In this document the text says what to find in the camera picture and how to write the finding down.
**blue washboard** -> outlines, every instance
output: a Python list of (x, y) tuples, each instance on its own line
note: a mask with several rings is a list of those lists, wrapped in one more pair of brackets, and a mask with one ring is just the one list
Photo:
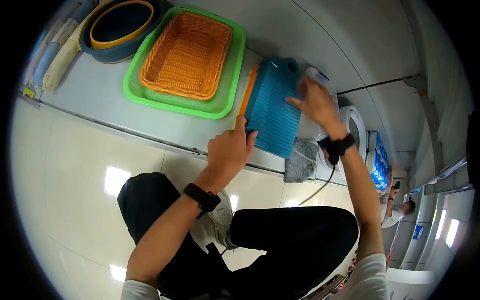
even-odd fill
[(257, 130), (255, 147), (282, 158), (290, 157), (300, 121), (300, 110), (285, 97), (302, 99), (297, 90), (300, 71), (292, 58), (263, 59), (245, 110), (248, 133)]

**white tile floor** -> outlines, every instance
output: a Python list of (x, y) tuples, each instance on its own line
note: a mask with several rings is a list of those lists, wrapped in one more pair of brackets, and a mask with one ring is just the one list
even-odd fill
[[(40, 265), (65, 299), (120, 298), (122, 281), (116, 278), (124, 276), (122, 268), (134, 248), (115, 196), (126, 178), (161, 171), (182, 190), (206, 165), (204, 160), (134, 143), (23, 101), (16, 105), (11, 147), (21, 221)], [(130, 174), (106, 176), (108, 168)], [(244, 209), (295, 206), (319, 187), (284, 184), (282, 178), (242, 170), (227, 190), (238, 199), (237, 209)], [(353, 212), (347, 189), (333, 186), (304, 205)], [(209, 226), (199, 222), (192, 230), (198, 243), (210, 241), (202, 230)], [(347, 273), (356, 247), (332, 275)], [(223, 257), (236, 270), (262, 253), (237, 249)]]

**plastic bag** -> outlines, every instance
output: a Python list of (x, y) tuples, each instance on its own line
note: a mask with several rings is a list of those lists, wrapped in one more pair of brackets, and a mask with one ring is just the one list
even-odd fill
[[(330, 97), (333, 101), (337, 114), (339, 113), (338, 108), (338, 99), (336, 97), (336, 89), (330, 83), (328, 79), (325, 78), (316, 68), (310, 67), (307, 69), (308, 77), (315, 80), (318, 84), (324, 85)], [(328, 134), (326, 133), (325, 129), (323, 129), (320, 125), (312, 121), (309, 117), (302, 113), (300, 116), (300, 122), (297, 130), (297, 137), (301, 137), (308, 140), (315, 140), (320, 141), (326, 138)]]

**orange wicker basket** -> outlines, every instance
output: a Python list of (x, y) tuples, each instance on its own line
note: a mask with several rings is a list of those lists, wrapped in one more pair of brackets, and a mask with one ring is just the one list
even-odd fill
[(157, 92), (208, 100), (218, 86), (231, 38), (228, 25), (179, 12), (148, 53), (140, 83)]

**white countertop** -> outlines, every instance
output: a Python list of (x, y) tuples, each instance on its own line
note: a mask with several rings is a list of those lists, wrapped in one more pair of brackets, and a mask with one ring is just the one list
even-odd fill
[[(211, 138), (231, 129), (248, 72), (261, 59), (253, 51), (245, 49), (233, 108), (219, 120), (151, 108), (130, 101), (123, 93), (122, 82), (131, 60), (103, 64), (84, 52), (72, 62), (57, 90), (44, 92), (40, 100), (75, 115), (139, 133), (171, 146), (207, 152), (207, 143)], [(279, 173), (285, 171), (284, 159), (257, 148), (254, 148), (249, 162), (263, 169)], [(327, 180), (330, 173), (330, 169), (319, 164), (316, 178)], [(346, 184), (339, 172), (335, 172), (332, 182)]]

